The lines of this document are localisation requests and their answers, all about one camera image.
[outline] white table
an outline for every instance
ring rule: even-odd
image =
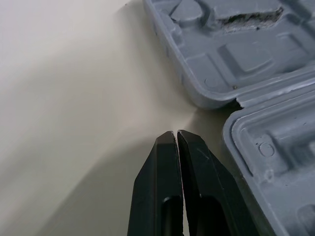
[[[0,235],[126,235],[134,179],[167,130],[221,156],[231,111],[190,102],[142,2],[126,3],[0,0]]]

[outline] molded compartment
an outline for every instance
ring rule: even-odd
[[[233,113],[223,138],[257,225],[315,235],[315,86]]]
[[[199,107],[214,109],[234,99],[248,107],[315,83],[313,0],[144,0],[144,5]]]

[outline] tool case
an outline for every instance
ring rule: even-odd
[[[315,235],[315,0],[144,0],[193,102],[223,128],[261,235]]]

